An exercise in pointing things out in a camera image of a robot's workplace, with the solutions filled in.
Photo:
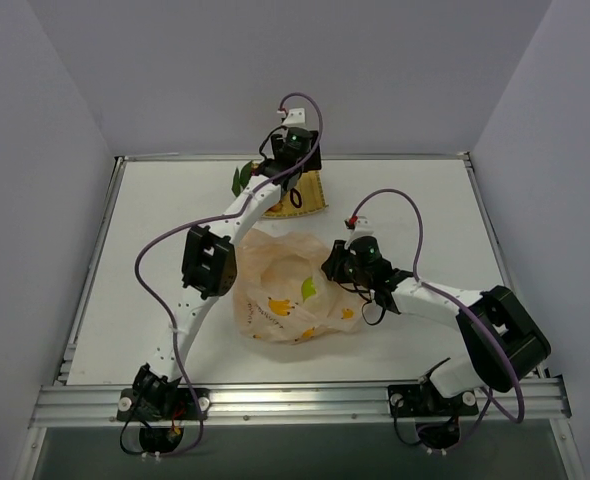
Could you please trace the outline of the fake strawberry bunch with leaves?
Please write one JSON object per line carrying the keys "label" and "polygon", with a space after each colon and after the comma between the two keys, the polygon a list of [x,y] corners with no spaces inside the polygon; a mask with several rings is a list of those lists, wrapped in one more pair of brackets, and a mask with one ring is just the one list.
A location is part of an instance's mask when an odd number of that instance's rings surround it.
{"label": "fake strawberry bunch with leaves", "polygon": [[251,177],[259,167],[259,163],[249,161],[241,168],[236,168],[233,175],[233,182],[231,191],[235,196],[239,196],[241,192],[248,186]]}

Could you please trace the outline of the green fake pear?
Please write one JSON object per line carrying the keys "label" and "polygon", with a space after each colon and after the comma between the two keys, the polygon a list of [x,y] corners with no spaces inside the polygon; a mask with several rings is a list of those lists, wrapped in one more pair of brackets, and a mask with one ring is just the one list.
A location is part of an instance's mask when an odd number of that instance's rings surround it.
{"label": "green fake pear", "polygon": [[317,290],[312,277],[308,277],[302,282],[301,285],[301,296],[302,301],[306,302],[309,298],[314,297],[317,294]]}

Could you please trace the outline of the translucent banana print plastic bag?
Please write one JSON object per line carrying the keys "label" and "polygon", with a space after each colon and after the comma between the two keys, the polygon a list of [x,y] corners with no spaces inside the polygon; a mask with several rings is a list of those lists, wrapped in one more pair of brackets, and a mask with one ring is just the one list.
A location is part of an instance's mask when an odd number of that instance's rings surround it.
{"label": "translucent banana print plastic bag", "polygon": [[[329,281],[321,270],[330,250],[309,233],[271,236],[250,230],[236,247],[233,313],[239,332],[277,344],[359,330],[364,300]],[[312,277],[317,294],[302,301]]]}

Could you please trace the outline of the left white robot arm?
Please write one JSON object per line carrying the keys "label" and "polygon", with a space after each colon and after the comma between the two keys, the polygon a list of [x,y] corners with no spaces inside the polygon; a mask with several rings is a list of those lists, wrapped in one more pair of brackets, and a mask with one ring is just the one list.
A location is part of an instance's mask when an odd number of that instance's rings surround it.
{"label": "left white robot arm", "polygon": [[[187,354],[212,306],[231,289],[237,277],[235,247],[260,217],[293,190],[307,170],[321,166],[319,143],[323,128],[308,130],[280,125],[265,141],[277,148],[250,172],[245,188],[224,213],[180,225],[149,242],[138,253],[134,275],[140,286],[168,315],[169,327],[133,382],[141,408],[154,419],[169,417],[177,405],[176,391],[191,384],[184,366]],[[174,312],[144,280],[141,264],[149,251],[186,231],[181,261],[181,287],[187,297]]]}

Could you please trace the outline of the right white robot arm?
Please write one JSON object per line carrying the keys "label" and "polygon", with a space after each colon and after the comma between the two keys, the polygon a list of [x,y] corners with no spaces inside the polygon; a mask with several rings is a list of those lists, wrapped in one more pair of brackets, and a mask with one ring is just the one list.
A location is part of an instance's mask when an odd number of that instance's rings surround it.
{"label": "right white robot arm", "polygon": [[430,412],[444,411],[455,396],[476,388],[506,393],[551,354],[548,339],[509,288],[463,290],[417,280],[385,259],[372,236],[335,241],[321,270],[332,282],[368,291],[385,312],[461,334],[466,353],[433,368],[418,390]]}

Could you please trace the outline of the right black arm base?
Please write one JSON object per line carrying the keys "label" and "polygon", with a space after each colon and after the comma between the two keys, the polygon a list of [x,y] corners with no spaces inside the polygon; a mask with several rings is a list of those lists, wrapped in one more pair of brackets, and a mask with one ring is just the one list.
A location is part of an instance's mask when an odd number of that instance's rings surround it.
{"label": "right black arm base", "polygon": [[396,438],[406,447],[445,456],[465,439],[461,421],[478,417],[472,390],[443,397],[427,377],[387,386],[388,408]]}

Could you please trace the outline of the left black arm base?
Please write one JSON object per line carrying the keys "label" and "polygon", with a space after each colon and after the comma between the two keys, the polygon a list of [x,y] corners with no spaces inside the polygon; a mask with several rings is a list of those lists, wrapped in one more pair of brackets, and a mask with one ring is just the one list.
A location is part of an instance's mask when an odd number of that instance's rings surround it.
{"label": "left black arm base", "polygon": [[[132,386],[121,391],[116,419],[122,424],[119,447],[129,456],[167,458],[186,454],[203,440],[211,403],[207,388],[182,386],[178,379],[154,374],[142,366]],[[186,446],[183,421],[195,421],[195,440]]]}

